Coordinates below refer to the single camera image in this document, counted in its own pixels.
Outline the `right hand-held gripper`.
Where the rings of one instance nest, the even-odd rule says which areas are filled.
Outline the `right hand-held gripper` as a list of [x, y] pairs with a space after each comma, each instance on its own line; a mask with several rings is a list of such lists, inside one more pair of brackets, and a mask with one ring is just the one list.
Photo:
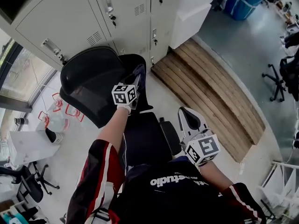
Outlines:
[[191, 163], [203, 166], [221, 151], [217, 135], [212, 134], [205, 118], [197, 111], [180, 107], [178, 119], [183, 133], [182, 146]]

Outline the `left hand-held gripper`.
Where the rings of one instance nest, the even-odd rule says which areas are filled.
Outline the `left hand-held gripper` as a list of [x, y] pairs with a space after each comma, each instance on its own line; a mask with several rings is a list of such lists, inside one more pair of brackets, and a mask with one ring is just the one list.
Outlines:
[[142, 87], [142, 76], [139, 74], [132, 84], [119, 82], [112, 89], [112, 96], [115, 105], [128, 105], [136, 109]]

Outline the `black mesh office chair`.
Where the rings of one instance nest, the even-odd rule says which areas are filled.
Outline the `black mesh office chair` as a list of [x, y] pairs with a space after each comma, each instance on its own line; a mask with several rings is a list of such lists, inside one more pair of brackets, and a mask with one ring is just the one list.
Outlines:
[[[144, 58], [137, 54], [118, 55], [108, 46], [86, 49], [64, 64], [60, 96], [102, 128], [116, 110], [113, 87], [119, 82], [132, 84], [133, 71], [139, 64], [146, 67]], [[125, 169], [170, 161], [182, 150], [172, 123], [152, 112], [145, 82], [142, 79], [137, 107], [128, 117], [122, 138], [119, 158]]]

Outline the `person's right forearm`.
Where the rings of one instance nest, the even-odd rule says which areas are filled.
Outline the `person's right forearm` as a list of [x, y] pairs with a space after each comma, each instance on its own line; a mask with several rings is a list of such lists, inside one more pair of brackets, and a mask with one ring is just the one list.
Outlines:
[[199, 171], [203, 178], [220, 192], [233, 185], [233, 182], [218, 169], [213, 161], [209, 161], [203, 166], [199, 166]]

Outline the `person's left forearm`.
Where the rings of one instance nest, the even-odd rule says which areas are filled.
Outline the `person's left forearm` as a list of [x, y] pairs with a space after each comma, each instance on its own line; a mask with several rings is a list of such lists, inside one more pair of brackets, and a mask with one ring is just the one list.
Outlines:
[[112, 118], [103, 127], [97, 139], [107, 141], [119, 152], [130, 112], [131, 108], [128, 105], [118, 105]]

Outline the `wooden step platform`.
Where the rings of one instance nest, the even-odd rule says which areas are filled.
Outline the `wooden step platform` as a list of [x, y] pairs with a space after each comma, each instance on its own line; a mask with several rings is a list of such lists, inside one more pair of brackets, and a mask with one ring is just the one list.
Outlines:
[[240, 163], [265, 131], [260, 115], [224, 68], [193, 39], [151, 68], [187, 107], [202, 114], [234, 161]]

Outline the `white cabinet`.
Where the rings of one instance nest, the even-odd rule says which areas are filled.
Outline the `white cabinet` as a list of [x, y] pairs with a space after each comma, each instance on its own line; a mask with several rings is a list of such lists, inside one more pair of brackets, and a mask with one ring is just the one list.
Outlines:
[[170, 47], [176, 49], [201, 28], [213, 0], [178, 0]]

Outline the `person's black red shirt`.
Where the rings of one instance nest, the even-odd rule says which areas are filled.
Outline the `person's black red shirt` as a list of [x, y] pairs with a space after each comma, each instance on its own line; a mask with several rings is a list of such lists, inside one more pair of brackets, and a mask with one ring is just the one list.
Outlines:
[[115, 148], [91, 145], [66, 224], [266, 224], [243, 183], [220, 192], [186, 159], [125, 175]]

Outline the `grey metal lockers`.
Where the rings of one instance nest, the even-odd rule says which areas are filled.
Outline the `grey metal lockers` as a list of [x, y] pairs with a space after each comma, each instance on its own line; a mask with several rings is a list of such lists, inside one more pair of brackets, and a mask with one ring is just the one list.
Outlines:
[[141, 55], [146, 65], [170, 46], [179, 0], [0, 0], [0, 29], [61, 70], [96, 46]]

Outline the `black chair with star base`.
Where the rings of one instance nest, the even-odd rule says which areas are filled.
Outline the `black chair with star base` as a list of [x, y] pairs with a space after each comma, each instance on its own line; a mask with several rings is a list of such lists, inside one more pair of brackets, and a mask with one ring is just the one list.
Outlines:
[[284, 102], [284, 91], [292, 94], [294, 100], [299, 102], [299, 56], [287, 56], [280, 61], [279, 77], [273, 64], [268, 64], [269, 68], [272, 68], [274, 76], [266, 73], [262, 73], [262, 77], [269, 78], [275, 83], [276, 89], [273, 97], [270, 97], [270, 101], [273, 102], [277, 99], [278, 93], [280, 92], [280, 102]]

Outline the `white metal rack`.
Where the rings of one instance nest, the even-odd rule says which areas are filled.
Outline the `white metal rack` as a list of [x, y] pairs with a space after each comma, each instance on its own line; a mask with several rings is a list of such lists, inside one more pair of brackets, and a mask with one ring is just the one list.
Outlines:
[[273, 161], [258, 189], [270, 220], [288, 223], [299, 217], [299, 165]]

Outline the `dark framed window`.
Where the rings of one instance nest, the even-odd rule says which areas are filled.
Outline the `dark framed window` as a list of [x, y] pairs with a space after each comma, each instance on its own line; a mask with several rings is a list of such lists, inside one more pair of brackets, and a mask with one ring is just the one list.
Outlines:
[[0, 108], [31, 112], [55, 73], [54, 68], [10, 39], [0, 53]]

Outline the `white water dispenser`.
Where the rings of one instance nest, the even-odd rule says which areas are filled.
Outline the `white water dispenser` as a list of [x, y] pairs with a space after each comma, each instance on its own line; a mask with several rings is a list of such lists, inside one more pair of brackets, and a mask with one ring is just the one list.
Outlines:
[[45, 131], [10, 131], [8, 133], [10, 163], [14, 166], [52, 157], [60, 148]]

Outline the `blue wrapped bundle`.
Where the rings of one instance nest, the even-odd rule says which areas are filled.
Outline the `blue wrapped bundle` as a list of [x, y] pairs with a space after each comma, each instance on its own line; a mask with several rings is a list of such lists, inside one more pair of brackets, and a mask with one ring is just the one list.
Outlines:
[[234, 20], [247, 19], [263, 0], [227, 0], [224, 12]]

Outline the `black mesh swivel chair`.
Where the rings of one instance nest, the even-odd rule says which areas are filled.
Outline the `black mesh swivel chair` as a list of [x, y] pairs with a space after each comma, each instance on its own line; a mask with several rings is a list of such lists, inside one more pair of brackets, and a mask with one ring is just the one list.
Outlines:
[[12, 177], [12, 184], [19, 184], [17, 191], [17, 199], [24, 200], [28, 203], [26, 196], [30, 195], [31, 198], [39, 203], [43, 199], [43, 190], [48, 195], [52, 192], [48, 191], [46, 186], [54, 189], [60, 189], [59, 185], [53, 185], [44, 178], [45, 170], [49, 167], [45, 164], [41, 171], [37, 168], [37, 162], [31, 162], [28, 166], [22, 165], [16, 170], [0, 166], [0, 176]]

